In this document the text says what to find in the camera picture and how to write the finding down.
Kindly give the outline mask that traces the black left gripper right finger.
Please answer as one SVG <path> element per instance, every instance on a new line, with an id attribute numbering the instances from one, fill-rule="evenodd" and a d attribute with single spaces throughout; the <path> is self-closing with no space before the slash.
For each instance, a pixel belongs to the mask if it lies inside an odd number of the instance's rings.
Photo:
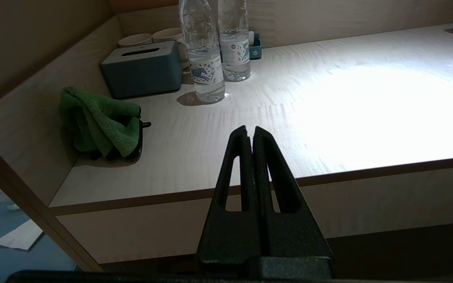
<path id="1" fill-rule="evenodd" d="M 253 139 L 262 278 L 333 278 L 333 255 L 275 138 Z"/>

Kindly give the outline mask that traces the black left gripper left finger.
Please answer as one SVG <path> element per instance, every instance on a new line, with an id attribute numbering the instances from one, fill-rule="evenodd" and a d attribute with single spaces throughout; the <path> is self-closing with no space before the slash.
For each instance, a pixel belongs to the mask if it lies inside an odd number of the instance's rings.
<path id="1" fill-rule="evenodd" d="M 240 163 L 241 211 L 226 204 L 234 159 Z M 229 136 L 228 145 L 196 253 L 200 273 L 212 277 L 243 277 L 246 263 L 260 255 L 257 196 L 252 151 L 243 125 Z"/>

